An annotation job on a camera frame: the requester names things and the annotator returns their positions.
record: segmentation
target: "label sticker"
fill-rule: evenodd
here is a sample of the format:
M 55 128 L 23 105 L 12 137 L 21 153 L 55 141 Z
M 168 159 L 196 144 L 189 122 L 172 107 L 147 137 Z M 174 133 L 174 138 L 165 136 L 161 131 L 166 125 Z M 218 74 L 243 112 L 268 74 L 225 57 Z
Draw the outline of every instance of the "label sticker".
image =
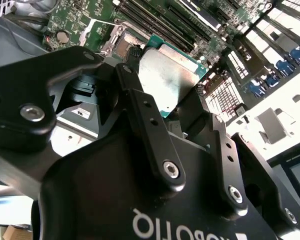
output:
M 84 110 L 84 109 L 82 109 L 80 107 L 78 109 L 76 109 L 76 110 L 73 110 L 72 112 L 74 114 L 77 114 L 77 115 L 83 117 L 84 119 L 89 119 L 90 114 L 91 114 L 89 111 Z

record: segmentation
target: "capacitor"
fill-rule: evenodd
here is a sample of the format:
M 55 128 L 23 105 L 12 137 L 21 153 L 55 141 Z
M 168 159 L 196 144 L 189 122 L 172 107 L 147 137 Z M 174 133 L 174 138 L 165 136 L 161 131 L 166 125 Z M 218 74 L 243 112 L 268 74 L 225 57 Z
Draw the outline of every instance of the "capacitor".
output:
M 56 39 L 61 44 L 67 44 L 70 40 L 69 34 L 65 31 L 58 31 L 56 34 Z
M 272 3 L 271 2 L 266 3 L 264 5 L 264 8 L 267 9 L 267 10 L 271 9 L 272 8 Z
M 209 69 L 212 69 L 212 64 L 211 64 L 211 62 L 209 60 L 206 61 L 206 64 L 208 65 Z

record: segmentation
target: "pcie slot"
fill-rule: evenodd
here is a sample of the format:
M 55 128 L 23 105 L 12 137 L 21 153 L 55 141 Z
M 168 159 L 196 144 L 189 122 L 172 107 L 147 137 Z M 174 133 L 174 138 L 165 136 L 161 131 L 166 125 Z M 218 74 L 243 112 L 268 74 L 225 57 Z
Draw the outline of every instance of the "pcie slot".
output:
M 196 34 L 198 34 L 199 36 L 201 36 L 204 40 L 206 40 L 207 42 L 209 42 L 211 40 L 211 37 L 208 34 L 206 34 L 204 31 L 202 31 L 202 29 L 200 29 L 200 27 L 198 27 L 196 24 L 194 24 L 193 22 L 191 22 L 190 20 L 188 20 L 187 17 L 185 17 L 174 6 L 170 5 L 168 7 L 168 10 L 171 13 L 173 13 L 176 17 L 178 17 L 179 19 L 181 19 L 185 24 L 187 24 L 190 29 L 192 29 Z
M 128 18 L 136 22 L 141 28 L 167 39 L 184 52 L 190 52 L 194 48 L 192 42 L 184 39 L 135 1 L 125 0 L 121 3 L 118 9 Z
M 222 11 L 220 8 L 217 8 L 215 14 L 223 20 L 223 22 L 228 22 L 230 20 L 230 17 L 224 12 Z
M 238 10 L 240 8 L 240 5 L 235 0 L 225 0 L 230 7 L 232 7 L 234 10 Z

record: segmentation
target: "black metal bracket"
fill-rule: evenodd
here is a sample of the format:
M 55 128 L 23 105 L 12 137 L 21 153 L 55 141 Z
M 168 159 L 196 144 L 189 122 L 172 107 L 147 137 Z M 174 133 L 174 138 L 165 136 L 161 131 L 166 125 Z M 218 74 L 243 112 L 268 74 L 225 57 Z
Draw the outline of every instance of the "black metal bracket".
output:
M 154 98 L 143 92 L 137 72 L 128 65 L 117 64 L 112 77 L 120 84 L 118 100 L 100 125 L 100 137 L 106 136 L 126 112 L 132 131 L 144 143 L 156 180 L 168 191 L 181 191 L 186 184 L 186 174 Z
M 222 212 L 227 219 L 235 220 L 248 213 L 236 144 L 227 136 L 226 125 L 218 115 L 207 113 L 206 119 L 206 126 L 191 141 L 206 147 L 215 159 Z
M 93 74 L 101 63 L 93 52 L 75 46 L 0 67 L 0 147 L 23 152 L 43 149 L 68 82 Z M 28 105 L 41 109 L 43 119 L 22 117 L 21 109 Z
M 240 134 L 236 143 L 246 193 L 276 235 L 300 239 L 300 206 L 253 145 Z

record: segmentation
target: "cardboard box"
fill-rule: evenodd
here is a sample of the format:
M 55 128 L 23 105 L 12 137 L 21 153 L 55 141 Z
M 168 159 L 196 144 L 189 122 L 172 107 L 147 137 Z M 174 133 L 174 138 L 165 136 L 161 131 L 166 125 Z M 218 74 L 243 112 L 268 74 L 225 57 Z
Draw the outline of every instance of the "cardboard box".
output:
M 8 226 L 3 234 L 4 240 L 32 240 L 32 232 L 24 229 L 18 229 L 13 226 Z

